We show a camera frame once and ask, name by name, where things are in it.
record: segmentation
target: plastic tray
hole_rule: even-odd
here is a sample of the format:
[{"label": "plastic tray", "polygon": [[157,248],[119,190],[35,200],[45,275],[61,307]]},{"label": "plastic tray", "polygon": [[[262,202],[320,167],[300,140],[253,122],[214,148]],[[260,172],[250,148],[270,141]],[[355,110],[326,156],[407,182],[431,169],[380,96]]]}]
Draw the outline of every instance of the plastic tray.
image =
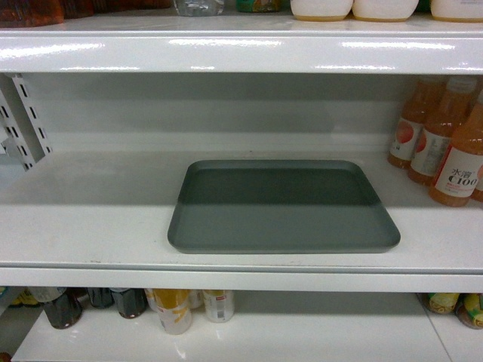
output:
[{"label": "plastic tray", "polygon": [[382,253],[401,235],[348,161],[198,161],[168,230],[183,253]]}]

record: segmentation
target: white lid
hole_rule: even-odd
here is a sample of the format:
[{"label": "white lid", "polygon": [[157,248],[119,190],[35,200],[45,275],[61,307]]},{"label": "white lid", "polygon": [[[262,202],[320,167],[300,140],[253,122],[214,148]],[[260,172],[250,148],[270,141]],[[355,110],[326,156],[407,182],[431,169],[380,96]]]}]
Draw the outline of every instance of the white lid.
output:
[{"label": "white lid", "polygon": [[469,94],[476,89],[478,80],[473,77],[451,77],[446,89],[454,93]]}]

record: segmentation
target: plastic bottle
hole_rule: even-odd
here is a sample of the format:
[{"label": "plastic bottle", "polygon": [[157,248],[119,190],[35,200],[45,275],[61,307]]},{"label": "plastic bottle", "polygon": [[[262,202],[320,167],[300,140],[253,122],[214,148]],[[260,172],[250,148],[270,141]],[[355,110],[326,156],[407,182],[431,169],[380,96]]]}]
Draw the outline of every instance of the plastic bottle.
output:
[{"label": "plastic bottle", "polygon": [[466,205],[483,177],[483,92],[468,121],[454,131],[429,196],[440,204]]},{"label": "plastic bottle", "polygon": [[24,28],[63,23],[59,0],[0,0],[0,27]]},{"label": "plastic bottle", "polygon": [[465,326],[483,330],[483,294],[466,294],[458,303],[456,316]]},{"label": "plastic bottle", "polygon": [[94,308],[104,309],[114,304],[109,288],[88,288],[88,294]]},{"label": "plastic bottle", "polygon": [[422,76],[412,97],[404,104],[401,118],[389,150],[387,161],[399,168],[408,168],[424,122],[430,112],[438,107],[445,92],[445,78]]},{"label": "plastic bottle", "polygon": [[193,289],[189,291],[189,307],[197,309],[203,305],[203,291],[200,289]]},{"label": "plastic bottle", "polygon": [[352,12],[357,20],[399,22],[412,15],[417,3],[418,0],[354,0]]},{"label": "plastic bottle", "polygon": [[189,309],[189,290],[153,289],[158,306],[159,320],[166,333],[181,334],[191,326],[192,315]]},{"label": "plastic bottle", "polygon": [[292,13],[302,21],[340,21],[350,12],[353,0],[291,0]]},{"label": "plastic bottle", "polygon": [[92,0],[60,0],[65,19],[78,19],[94,15]]},{"label": "plastic bottle", "polygon": [[416,183],[431,185],[445,156],[453,132],[467,119],[476,78],[451,77],[439,107],[431,112],[415,149],[408,176]]},{"label": "plastic bottle", "polygon": [[432,17],[457,23],[483,22],[483,0],[432,0]]},{"label": "plastic bottle", "polygon": [[203,290],[203,297],[206,316],[210,321],[223,323],[233,317],[235,311],[233,290]]},{"label": "plastic bottle", "polygon": [[455,309],[459,296],[459,293],[423,293],[421,301],[429,311],[448,314]]},{"label": "plastic bottle", "polygon": [[156,305],[156,299],[154,297],[154,293],[152,292],[151,288],[144,289],[144,293],[146,294],[146,299],[148,301],[149,307],[153,311],[158,311],[158,306]]},{"label": "plastic bottle", "polygon": [[42,303],[53,328],[63,330],[75,324],[82,315],[78,300],[63,287],[29,287],[30,293]]},{"label": "plastic bottle", "polygon": [[142,289],[111,288],[115,307],[123,318],[140,316],[147,307],[146,295]]},{"label": "plastic bottle", "polygon": [[471,198],[483,202],[483,177],[480,179],[478,185],[476,185],[475,191],[471,194]]}]

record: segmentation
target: store shelving unit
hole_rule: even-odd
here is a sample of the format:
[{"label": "store shelving unit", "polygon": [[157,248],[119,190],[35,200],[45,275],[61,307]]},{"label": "store shelving unit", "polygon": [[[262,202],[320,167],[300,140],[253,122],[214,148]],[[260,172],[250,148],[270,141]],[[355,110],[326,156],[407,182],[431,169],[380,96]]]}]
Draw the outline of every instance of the store shelving unit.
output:
[{"label": "store shelving unit", "polygon": [[[416,346],[411,352],[424,353],[430,340],[433,360],[458,360],[457,348],[448,348],[447,339],[439,342],[457,327],[437,326],[411,294],[398,293],[481,290],[483,208],[476,202],[460,210],[434,203],[385,158],[415,75],[483,74],[482,40],[481,24],[439,23],[427,15],[396,24],[304,23],[288,12],[238,14],[230,4],[212,18],[177,17],[169,9],[2,30],[0,71],[22,75],[24,96],[54,152],[0,194],[0,284],[252,290],[240,292],[247,302],[232,323],[193,325],[153,350],[160,339],[153,313],[126,327],[113,311],[87,310],[65,332],[50,331],[43,315],[16,359],[60,360],[51,354],[55,348],[39,348],[41,339],[57,342],[62,351],[67,341],[102,324],[106,338],[113,330],[128,338],[144,329],[146,344],[137,350],[144,353],[137,352],[137,360],[152,360],[155,351],[183,359],[173,348],[186,340],[192,343],[189,356],[214,353],[200,347],[208,343],[236,355],[235,335],[255,343],[253,360],[275,360],[289,349],[267,358],[264,343],[269,350],[291,346],[290,324],[299,334],[306,325],[319,334],[325,321],[331,330],[348,321],[328,302],[320,303],[334,311],[330,317],[322,309],[304,309],[296,295],[312,291],[385,292],[381,300],[407,305],[407,312],[363,307],[366,312],[357,314],[356,308],[350,319],[361,333],[349,334],[350,342],[369,343],[355,335],[370,330],[375,343],[401,327],[382,354],[411,360],[404,344],[396,343],[403,336],[412,339],[406,345]],[[354,161],[399,227],[401,243],[383,254],[179,253],[166,231],[186,168],[206,158]],[[279,305],[273,308],[283,313],[274,317],[270,299],[281,296],[309,316]],[[367,293],[344,298],[349,296],[363,305],[377,299]],[[254,307],[258,297],[266,305],[262,311]],[[340,298],[326,297],[336,304]],[[324,294],[310,298],[317,304]],[[285,339],[250,339],[259,318],[267,335],[286,325],[280,329]],[[322,334],[323,340],[332,343],[348,332],[337,333],[334,339]],[[122,348],[109,358],[101,348],[95,357],[82,347],[89,343],[83,338],[72,360],[136,358]],[[481,344],[481,337],[471,338]],[[345,360],[361,357],[344,344],[335,346],[346,351],[340,354]],[[295,351],[314,360],[317,348],[303,340]]]}]

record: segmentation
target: white metal shelf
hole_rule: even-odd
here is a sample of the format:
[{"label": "white metal shelf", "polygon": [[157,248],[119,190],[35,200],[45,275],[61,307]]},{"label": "white metal shelf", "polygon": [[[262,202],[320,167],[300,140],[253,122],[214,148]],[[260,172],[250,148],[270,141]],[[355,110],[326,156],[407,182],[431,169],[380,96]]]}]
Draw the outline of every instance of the white metal shelf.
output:
[{"label": "white metal shelf", "polygon": [[178,17],[97,15],[0,31],[0,72],[481,74],[482,24],[415,14],[405,23],[295,20],[290,11]]},{"label": "white metal shelf", "polygon": [[[354,161],[401,243],[383,254],[180,253],[166,234],[184,173],[214,158]],[[482,215],[477,202],[435,203],[382,152],[64,152],[0,194],[0,284],[470,293],[483,281]]]},{"label": "white metal shelf", "polygon": [[415,295],[237,292],[229,322],[213,324],[196,310],[179,336],[164,333],[153,311],[130,321],[114,308],[87,307],[75,326],[61,331],[42,313],[14,356],[104,362],[388,358],[450,361]]}]

